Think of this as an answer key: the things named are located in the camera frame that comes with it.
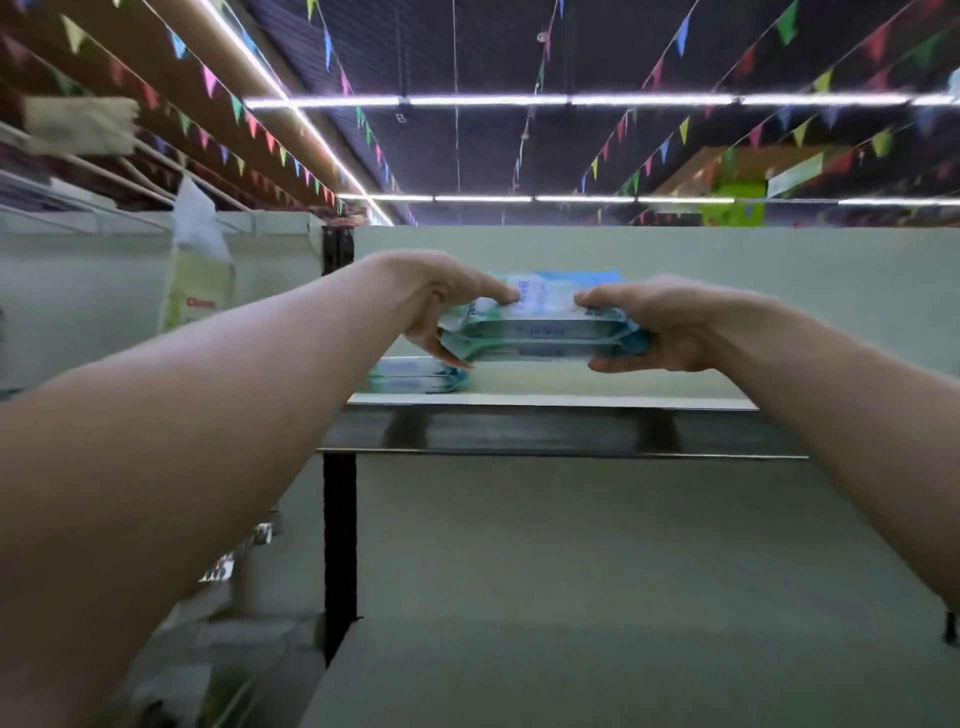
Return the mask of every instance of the merchandise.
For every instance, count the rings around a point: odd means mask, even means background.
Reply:
[[[444,346],[464,361],[591,359],[644,353],[649,334],[618,308],[584,308],[574,294],[620,280],[617,273],[546,273],[503,277],[520,300],[479,299],[440,320]]]

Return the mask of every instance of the stack of wet wipes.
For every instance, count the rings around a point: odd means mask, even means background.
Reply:
[[[447,311],[441,341],[466,362],[616,358],[645,353],[650,336],[619,308],[583,308],[574,294],[620,280],[617,273],[503,276],[520,300],[478,299]]]
[[[365,392],[439,395],[466,386],[469,373],[431,356],[385,356],[367,376]]]

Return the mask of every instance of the forearm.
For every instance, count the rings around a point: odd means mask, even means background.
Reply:
[[[368,259],[5,405],[0,669],[52,685],[95,670],[67,654],[122,667],[281,496],[429,295],[416,262]]]
[[[759,297],[721,306],[708,336],[718,368],[960,604],[960,383]]]

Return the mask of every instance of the triangular pennant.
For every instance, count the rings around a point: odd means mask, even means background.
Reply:
[[[212,99],[213,91],[217,87],[217,77],[206,66],[204,66],[204,86],[206,86],[206,95]]]
[[[881,68],[867,82],[867,87],[873,91],[885,91],[890,88],[890,70],[889,65],[886,68]]]
[[[58,70],[54,69],[54,81],[57,82],[57,87],[60,89],[60,93],[64,96],[73,96],[75,93],[80,91],[80,87],[77,86],[72,79],[64,76]]]
[[[937,126],[937,110],[936,109],[923,109],[917,115],[917,129],[920,130],[920,133],[924,136],[930,137],[933,136],[933,132]]]
[[[780,33],[780,40],[783,45],[790,45],[790,42],[797,37],[797,8],[800,6],[800,0],[793,0],[790,7],[783,11],[783,15],[777,21],[777,32]]]
[[[813,121],[811,116],[809,119],[803,122],[799,127],[793,130],[793,138],[797,142],[798,147],[804,146],[804,139],[806,139],[806,130],[810,128],[810,122]]]
[[[690,32],[690,16],[684,18],[684,22],[680,24],[680,30],[677,31],[677,50],[680,51],[680,57],[684,56],[684,51],[686,50],[686,36]]]
[[[247,126],[250,128],[250,136],[256,139],[256,129],[260,126],[260,122],[249,111],[247,111]]]
[[[881,132],[874,134],[874,138],[870,140],[871,145],[874,147],[874,153],[878,157],[886,157],[890,154],[890,149],[894,145],[894,133],[887,127]]]
[[[13,61],[13,64],[17,68],[22,69],[26,65],[27,60],[30,59],[30,51],[27,50],[27,47],[21,45],[16,40],[10,36],[3,36],[3,43],[7,47],[7,53],[10,54],[10,58]]]
[[[883,61],[883,52],[887,48],[887,37],[890,35],[890,21],[888,20],[870,34],[864,43],[863,49],[874,62],[874,68]]]
[[[752,45],[747,49],[747,52],[743,54],[743,57],[740,59],[740,61],[737,62],[737,65],[733,69],[733,75],[736,78],[742,79],[744,76],[754,72],[755,64],[756,46]]]
[[[943,31],[936,36],[928,38],[914,49],[913,53],[910,54],[910,59],[916,63],[919,68],[928,68],[933,62],[933,53],[937,50],[937,46],[940,45],[940,41],[943,39]]]
[[[823,74],[819,79],[813,82],[813,89],[817,93],[827,93],[830,91],[830,82],[833,80],[833,69]]]
[[[63,21],[63,29],[66,31],[66,39],[70,43],[70,50],[74,54],[80,53],[80,46],[84,44],[87,38],[86,31],[66,15],[61,15],[60,20]]]
[[[167,31],[170,33],[170,42],[174,44],[174,55],[183,60],[186,58],[186,43],[184,43],[180,36],[171,31],[169,28]]]
[[[230,105],[233,107],[233,120],[239,124],[240,114],[243,113],[243,102],[232,93],[230,94]]]
[[[156,93],[156,89],[147,83],[143,85],[143,98],[146,100],[149,109],[159,108],[160,96]]]
[[[793,110],[790,107],[783,107],[777,112],[777,120],[780,121],[780,128],[784,131],[790,128],[790,119],[793,116]]]

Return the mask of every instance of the dark ceiling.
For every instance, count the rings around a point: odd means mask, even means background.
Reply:
[[[790,0],[565,0],[563,17],[559,0],[319,0],[310,20],[306,0],[244,2],[318,94],[343,92],[341,69],[358,94],[530,93],[544,61],[538,34],[548,29],[550,54],[542,84],[548,93],[637,90],[648,83],[661,56],[659,88],[668,91],[800,91],[831,68],[834,90],[878,87],[876,81],[868,83],[878,71],[886,74],[882,77],[891,89],[939,90],[960,66],[957,0],[799,0],[797,34],[788,44],[777,20]],[[681,56],[671,39],[688,16]],[[882,55],[871,58],[864,41],[888,21]],[[332,45],[330,70],[324,24]],[[748,49],[753,50],[744,61]],[[960,111],[939,112],[922,124],[911,113],[843,110],[832,126],[825,115],[816,118],[805,144],[863,145],[866,152],[854,153],[849,173],[814,180],[802,195],[932,195],[960,186],[960,169],[953,175],[945,167],[960,158]],[[459,117],[450,109],[406,109],[404,123],[394,109],[368,109],[370,140],[366,127],[358,128],[353,109],[332,115],[384,191],[391,189],[392,175],[408,193],[566,194],[586,180],[589,193],[615,194],[641,170],[637,187],[644,194],[704,146],[749,144],[746,137],[768,112],[717,109],[707,117],[696,109],[642,110],[628,114],[621,139],[616,128],[622,110],[540,109],[529,118],[518,177],[525,109],[463,109]],[[688,115],[683,144],[678,129]],[[786,128],[774,117],[764,125],[762,143],[794,144],[791,129],[809,115],[792,114]],[[894,144],[889,155],[878,157],[870,139],[886,127],[896,132]],[[667,138],[664,159],[658,149]],[[389,171],[378,162],[376,145]],[[598,155],[594,180],[590,166]],[[651,155],[647,177],[642,170]],[[642,210],[611,207],[601,220],[627,224]],[[420,205],[412,212],[419,224],[597,220],[595,209],[582,207]],[[889,223],[891,215],[900,212],[855,213],[846,222]],[[664,217],[644,220],[664,222]]]

